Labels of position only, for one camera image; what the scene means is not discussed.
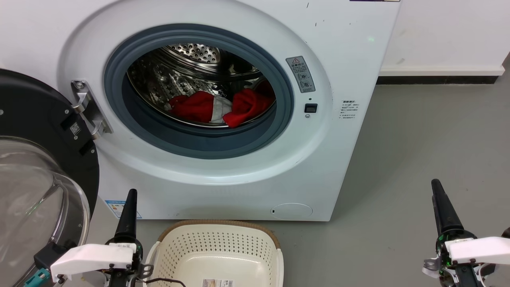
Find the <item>robotic arm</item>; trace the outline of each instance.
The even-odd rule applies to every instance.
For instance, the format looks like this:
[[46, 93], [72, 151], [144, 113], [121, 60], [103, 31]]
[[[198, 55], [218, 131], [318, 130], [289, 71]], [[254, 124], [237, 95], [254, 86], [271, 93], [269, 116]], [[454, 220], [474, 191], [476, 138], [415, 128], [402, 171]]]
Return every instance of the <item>robotic arm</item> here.
[[89, 271], [103, 273], [107, 287], [133, 287], [135, 279], [152, 275], [154, 267], [142, 263], [143, 248], [136, 239], [136, 206], [137, 191], [131, 189], [115, 235], [105, 245], [85, 244], [62, 248], [61, 252], [57, 252], [59, 247], [54, 243], [43, 248], [34, 256], [40, 270], [25, 287], [42, 286], [50, 277], [54, 283], [63, 284], [66, 279], [72, 280], [74, 274]]
[[432, 181], [432, 193], [437, 256], [424, 261], [423, 273], [439, 278], [441, 286], [485, 287], [483, 281], [495, 264], [510, 265], [510, 238], [477, 238], [462, 226], [438, 179]]

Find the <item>basket rim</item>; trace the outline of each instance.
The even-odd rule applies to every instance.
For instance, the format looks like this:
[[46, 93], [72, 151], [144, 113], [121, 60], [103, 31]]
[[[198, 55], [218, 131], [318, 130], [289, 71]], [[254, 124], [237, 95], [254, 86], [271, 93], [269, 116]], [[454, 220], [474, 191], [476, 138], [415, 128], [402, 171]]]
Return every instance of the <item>basket rim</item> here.
[[197, 224], [209, 224], [209, 225], [232, 225], [232, 226], [239, 226], [239, 227], [247, 227], [247, 228], [253, 228], [260, 230], [273, 240], [274, 246], [276, 249], [280, 249], [280, 242], [278, 241], [278, 238], [271, 232], [271, 230], [265, 228], [264, 226], [255, 224], [255, 223], [249, 223], [249, 222], [242, 222], [242, 221], [234, 221], [234, 220], [183, 220], [175, 223], [174, 225], [168, 227], [161, 233], [161, 235], [158, 238], [159, 242], [162, 242], [166, 235], [168, 235], [172, 230], [186, 225], [197, 225]]

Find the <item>washing machine door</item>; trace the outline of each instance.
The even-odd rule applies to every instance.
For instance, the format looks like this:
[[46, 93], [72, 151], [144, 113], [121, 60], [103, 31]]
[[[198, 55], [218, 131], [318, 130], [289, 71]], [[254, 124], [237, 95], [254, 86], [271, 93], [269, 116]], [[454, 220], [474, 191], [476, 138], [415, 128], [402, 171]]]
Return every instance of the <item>washing machine door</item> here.
[[3, 286], [23, 286], [85, 242], [98, 184], [92, 136], [66, 98], [36, 79], [0, 69]]

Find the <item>concrete floor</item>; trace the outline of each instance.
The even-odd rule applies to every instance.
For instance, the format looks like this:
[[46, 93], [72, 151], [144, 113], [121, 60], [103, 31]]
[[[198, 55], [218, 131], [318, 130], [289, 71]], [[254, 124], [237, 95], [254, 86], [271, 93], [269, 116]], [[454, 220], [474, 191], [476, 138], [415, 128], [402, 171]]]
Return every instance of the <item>concrete floor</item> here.
[[[439, 286], [421, 273], [437, 237], [433, 178], [466, 229], [500, 236], [510, 226], [509, 91], [510, 73], [494, 85], [376, 87], [331, 221], [259, 222], [281, 242], [285, 286]], [[149, 250], [172, 223], [139, 221], [140, 242]], [[98, 202], [89, 242], [116, 224]], [[510, 286], [510, 272], [498, 277], [491, 285]]]

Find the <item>perforated basket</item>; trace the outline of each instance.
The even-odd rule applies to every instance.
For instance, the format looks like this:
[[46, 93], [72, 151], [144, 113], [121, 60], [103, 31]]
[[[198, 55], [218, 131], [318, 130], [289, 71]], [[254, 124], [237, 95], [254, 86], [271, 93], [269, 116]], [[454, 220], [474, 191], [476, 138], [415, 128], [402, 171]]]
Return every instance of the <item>perforated basket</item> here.
[[[176, 279], [186, 287], [283, 286], [284, 261], [278, 239], [268, 229], [246, 222], [178, 222], [161, 234], [146, 264], [154, 265], [149, 279]], [[150, 284], [156, 286], [180, 284]]]

